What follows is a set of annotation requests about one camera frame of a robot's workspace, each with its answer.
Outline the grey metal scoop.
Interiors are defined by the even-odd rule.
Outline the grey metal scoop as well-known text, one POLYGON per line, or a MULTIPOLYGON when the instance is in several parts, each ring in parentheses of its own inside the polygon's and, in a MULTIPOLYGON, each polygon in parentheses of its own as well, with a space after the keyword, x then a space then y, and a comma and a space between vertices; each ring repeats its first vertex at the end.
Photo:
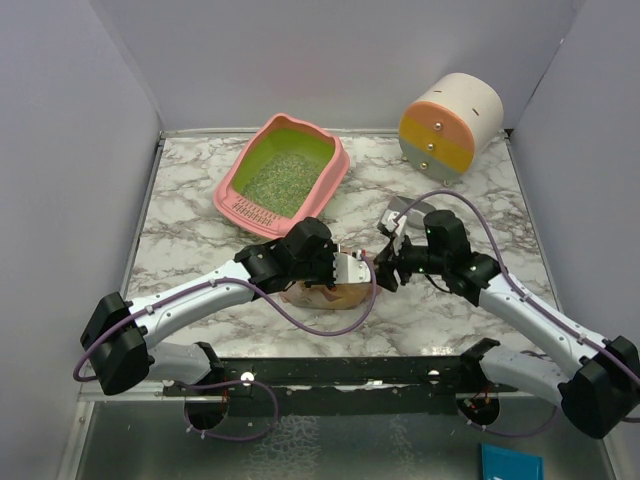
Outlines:
MULTIPOLYGON (((404 196, 394 196, 388 203, 387 209, 400 212, 413 203, 413 199, 404 196)), ((420 201, 406 213, 406 223, 408 227, 422 229, 424 227, 423 218, 435 211, 435 207, 425 201, 420 201)))

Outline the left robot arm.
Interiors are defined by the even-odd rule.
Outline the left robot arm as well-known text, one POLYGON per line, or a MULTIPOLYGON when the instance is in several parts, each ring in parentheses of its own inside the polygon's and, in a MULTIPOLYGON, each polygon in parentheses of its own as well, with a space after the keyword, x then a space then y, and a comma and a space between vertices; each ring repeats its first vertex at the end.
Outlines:
POLYGON ((213 313, 249 303, 262 294, 285 291, 303 281, 332 286, 338 246, 316 218, 297 223, 284 237, 243 248, 213 271, 160 294, 127 301, 120 293, 97 304, 80 343, 82 364, 106 395, 144 380, 187 384, 206 395, 220 385, 221 365, 213 349, 199 342, 174 345, 167 339, 213 313))

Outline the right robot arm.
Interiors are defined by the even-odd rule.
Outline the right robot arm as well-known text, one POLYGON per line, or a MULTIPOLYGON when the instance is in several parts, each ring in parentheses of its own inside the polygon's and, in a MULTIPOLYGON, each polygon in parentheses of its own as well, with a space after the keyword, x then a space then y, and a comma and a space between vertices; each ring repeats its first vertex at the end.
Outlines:
POLYGON ((498 260, 472 250, 450 210, 423 218, 426 245, 415 245, 405 220, 389 211, 378 228, 389 242, 375 259, 377 282, 394 292, 413 275, 438 276, 449 293, 502 319, 546 355, 530 358, 491 341, 459 367, 461 383, 481 391, 503 384, 560 408, 580 432, 606 437, 639 405, 639 351, 626 337, 607 339, 542 301, 498 260))

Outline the peach cat litter bag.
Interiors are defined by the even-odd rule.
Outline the peach cat litter bag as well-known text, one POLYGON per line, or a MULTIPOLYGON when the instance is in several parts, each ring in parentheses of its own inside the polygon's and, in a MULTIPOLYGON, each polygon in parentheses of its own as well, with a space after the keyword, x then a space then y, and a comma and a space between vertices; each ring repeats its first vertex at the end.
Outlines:
MULTIPOLYGON (((338 251, 364 250, 339 247, 338 251)), ((371 259, 369 252, 364 250, 366 258, 371 259)), ((279 298, 285 303, 300 308, 322 310, 348 310, 357 307, 371 299, 372 294, 380 294, 382 288, 372 288, 372 283, 360 285, 338 285, 333 288, 325 286, 306 287, 302 281, 295 283, 285 292, 279 294, 279 298)))

